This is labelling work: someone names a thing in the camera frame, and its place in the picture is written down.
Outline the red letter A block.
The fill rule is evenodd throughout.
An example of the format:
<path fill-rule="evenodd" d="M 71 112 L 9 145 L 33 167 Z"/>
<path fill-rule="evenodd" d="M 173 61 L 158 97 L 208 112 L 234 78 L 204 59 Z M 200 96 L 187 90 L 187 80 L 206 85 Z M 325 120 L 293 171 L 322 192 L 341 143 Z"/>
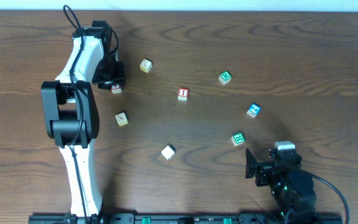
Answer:
<path fill-rule="evenodd" d="M 112 86 L 111 86 L 111 92 L 112 92 L 113 94 L 119 94 L 119 93 L 121 93 L 121 92 L 122 92 L 122 86 L 120 86 L 119 84 L 117 84 L 117 85 L 112 85 Z"/>

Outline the red letter I block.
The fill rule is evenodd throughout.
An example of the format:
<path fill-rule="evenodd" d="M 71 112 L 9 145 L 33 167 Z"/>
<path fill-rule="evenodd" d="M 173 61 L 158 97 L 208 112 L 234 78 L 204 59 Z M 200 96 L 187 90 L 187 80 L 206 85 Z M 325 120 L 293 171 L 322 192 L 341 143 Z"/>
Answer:
<path fill-rule="evenodd" d="M 178 100 L 186 101 L 188 99 L 189 89 L 180 88 L 178 90 Z"/>

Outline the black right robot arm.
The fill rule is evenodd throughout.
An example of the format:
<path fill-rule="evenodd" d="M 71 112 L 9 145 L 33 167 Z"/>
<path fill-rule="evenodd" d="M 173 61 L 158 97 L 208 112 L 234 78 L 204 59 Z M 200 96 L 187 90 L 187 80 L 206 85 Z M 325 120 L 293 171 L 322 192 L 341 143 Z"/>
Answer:
<path fill-rule="evenodd" d="M 269 150 L 270 162 L 258 162 L 246 150 L 247 179 L 254 178 L 258 187 L 268 186 L 283 216 L 290 220 L 308 220 L 315 212 L 316 194 L 312 177 L 301 167 L 302 157 L 295 149 Z"/>

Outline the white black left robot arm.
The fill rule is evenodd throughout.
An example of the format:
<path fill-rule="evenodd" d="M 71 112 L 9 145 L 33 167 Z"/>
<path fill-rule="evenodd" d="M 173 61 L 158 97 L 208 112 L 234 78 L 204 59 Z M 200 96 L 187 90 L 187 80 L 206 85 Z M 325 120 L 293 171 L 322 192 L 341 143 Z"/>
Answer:
<path fill-rule="evenodd" d="M 46 132 L 59 147 L 70 183 L 70 213 L 59 223 L 106 222 L 94 166 L 100 121 L 92 87 L 110 90 L 113 85 L 125 84 L 118 48 L 111 47 L 116 37 L 106 21 L 77 27 L 65 68 L 54 81 L 43 82 L 40 89 Z"/>

